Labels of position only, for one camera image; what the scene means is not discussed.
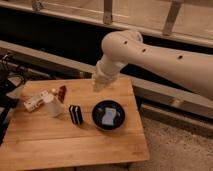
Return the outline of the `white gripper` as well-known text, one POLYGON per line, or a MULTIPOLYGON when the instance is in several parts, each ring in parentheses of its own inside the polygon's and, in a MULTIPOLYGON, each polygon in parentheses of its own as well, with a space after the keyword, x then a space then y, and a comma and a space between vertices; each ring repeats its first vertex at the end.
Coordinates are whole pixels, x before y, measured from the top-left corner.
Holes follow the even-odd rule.
POLYGON ((104 85, 115 81, 124 68, 124 64, 119 61, 114 61, 107 56, 103 56, 97 63, 92 74, 95 83, 93 89, 99 92, 104 88, 104 85))

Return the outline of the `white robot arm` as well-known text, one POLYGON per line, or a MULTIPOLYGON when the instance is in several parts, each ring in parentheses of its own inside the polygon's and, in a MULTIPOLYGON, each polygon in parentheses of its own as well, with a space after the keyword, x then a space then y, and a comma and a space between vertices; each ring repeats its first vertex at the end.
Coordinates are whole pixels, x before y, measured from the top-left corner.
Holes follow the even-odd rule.
POLYGON ((132 64, 213 101, 212 55, 147 45, 134 30, 107 34, 101 47, 103 56, 92 75, 95 84, 110 84, 132 64))

